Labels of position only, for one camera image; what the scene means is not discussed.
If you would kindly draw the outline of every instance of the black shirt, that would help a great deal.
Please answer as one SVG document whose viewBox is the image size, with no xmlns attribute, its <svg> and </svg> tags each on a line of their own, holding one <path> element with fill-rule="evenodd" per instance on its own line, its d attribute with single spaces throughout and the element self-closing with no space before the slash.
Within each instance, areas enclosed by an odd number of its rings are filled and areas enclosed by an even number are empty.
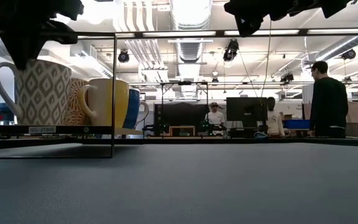
<svg viewBox="0 0 358 224">
<path fill-rule="evenodd" d="M 348 111 L 346 87 L 333 78 L 315 81 L 311 103 L 310 129 L 346 127 Z"/>
</svg>

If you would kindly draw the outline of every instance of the chair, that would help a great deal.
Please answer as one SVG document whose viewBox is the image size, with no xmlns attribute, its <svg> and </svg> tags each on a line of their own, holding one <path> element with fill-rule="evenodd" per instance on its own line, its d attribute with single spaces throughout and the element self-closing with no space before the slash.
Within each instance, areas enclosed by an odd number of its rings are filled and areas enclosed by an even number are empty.
<svg viewBox="0 0 358 224">
<path fill-rule="evenodd" d="M 358 123 L 346 123 L 346 138 L 358 138 Z"/>
</svg>

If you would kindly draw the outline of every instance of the mug handle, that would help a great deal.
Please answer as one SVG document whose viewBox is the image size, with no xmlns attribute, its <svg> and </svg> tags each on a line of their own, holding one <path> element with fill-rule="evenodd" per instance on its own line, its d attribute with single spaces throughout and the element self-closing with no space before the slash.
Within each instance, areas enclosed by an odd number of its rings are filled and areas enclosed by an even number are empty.
<svg viewBox="0 0 358 224">
<path fill-rule="evenodd" d="M 95 118 L 97 117 L 97 113 L 96 111 L 92 111 L 88 105 L 86 104 L 86 92 L 90 89 L 95 89 L 97 90 L 97 88 L 95 86 L 91 86 L 91 85 L 85 85 L 83 87 L 80 88 L 80 91 L 78 92 L 78 102 L 80 103 L 80 108 L 91 118 Z"/>
<path fill-rule="evenodd" d="M 9 63 L 9 62 L 1 62 L 0 63 L 0 69 L 2 67 L 8 67 L 12 70 L 13 75 L 15 77 L 17 77 L 20 73 L 20 71 L 18 71 L 18 69 L 15 67 L 14 64 Z M 7 104 L 7 106 L 12 110 L 13 114 L 17 116 L 17 118 L 22 118 L 23 117 L 23 110 L 22 108 L 20 108 L 19 105 L 15 104 L 13 102 L 13 100 L 11 99 L 11 97 L 9 97 L 9 95 L 6 93 L 6 90 L 4 89 L 4 87 L 2 86 L 1 83 L 1 79 L 0 79 L 0 96 L 4 99 L 5 103 Z"/>
<path fill-rule="evenodd" d="M 140 105 L 144 106 L 144 114 L 143 114 L 143 117 L 141 119 L 136 121 L 135 128 L 140 122 L 142 122 L 144 119 L 146 119 L 147 115 L 149 115 L 149 106 L 147 105 L 147 103 L 144 102 L 144 101 L 141 101 Z"/>
</svg>

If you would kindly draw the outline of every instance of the computer monitor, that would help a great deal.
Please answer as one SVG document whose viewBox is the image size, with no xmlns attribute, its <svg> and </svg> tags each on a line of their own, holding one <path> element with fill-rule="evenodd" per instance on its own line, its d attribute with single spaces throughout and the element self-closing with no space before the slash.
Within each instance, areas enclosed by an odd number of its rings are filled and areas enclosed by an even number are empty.
<svg viewBox="0 0 358 224">
<path fill-rule="evenodd" d="M 167 103 L 154 105 L 155 135 L 168 131 L 168 126 L 194 126 L 197 128 L 209 112 L 208 105 Z"/>
<path fill-rule="evenodd" d="M 266 124 L 266 98 L 230 97 L 226 98 L 226 104 L 228 121 L 242 121 L 244 128 L 258 128 L 258 121 Z"/>
</svg>

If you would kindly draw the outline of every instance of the man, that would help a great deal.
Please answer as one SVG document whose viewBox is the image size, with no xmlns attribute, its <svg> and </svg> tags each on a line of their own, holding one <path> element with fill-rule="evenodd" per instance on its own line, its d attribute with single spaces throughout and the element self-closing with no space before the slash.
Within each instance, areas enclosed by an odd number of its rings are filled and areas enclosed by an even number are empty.
<svg viewBox="0 0 358 224">
<path fill-rule="evenodd" d="M 315 83 L 311 103 L 310 129 L 316 137 L 345 138 L 347 93 L 340 81 L 327 75 L 328 64 L 316 62 L 311 68 Z"/>
<path fill-rule="evenodd" d="M 218 111 L 219 105 L 217 103 L 211 103 L 211 112 L 205 115 L 205 120 L 208 120 L 210 124 L 221 125 L 224 124 L 224 115 Z M 223 135 L 222 131 L 213 131 L 214 135 Z"/>
<path fill-rule="evenodd" d="M 284 137 L 283 123 L 281 120 L 281 115 L 278 111 L 274 110 L 276 105 L 276 100 L 273 97 L 267 98 L 267 134 L 271 138 L 280 138 Z"/>
</svg>

